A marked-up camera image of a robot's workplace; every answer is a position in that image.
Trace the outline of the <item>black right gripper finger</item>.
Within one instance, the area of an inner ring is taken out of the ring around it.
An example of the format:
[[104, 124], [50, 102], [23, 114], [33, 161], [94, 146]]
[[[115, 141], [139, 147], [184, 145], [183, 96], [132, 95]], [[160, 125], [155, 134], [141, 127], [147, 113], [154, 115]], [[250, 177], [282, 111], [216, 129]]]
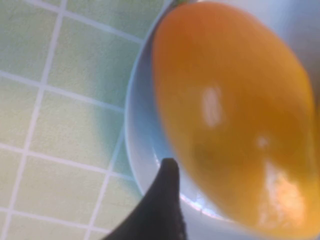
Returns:
[[150, 188], [129, 216], [105, 240], [186, 240], [180, 205], [180, 173], [173, 158], [161, 161]]

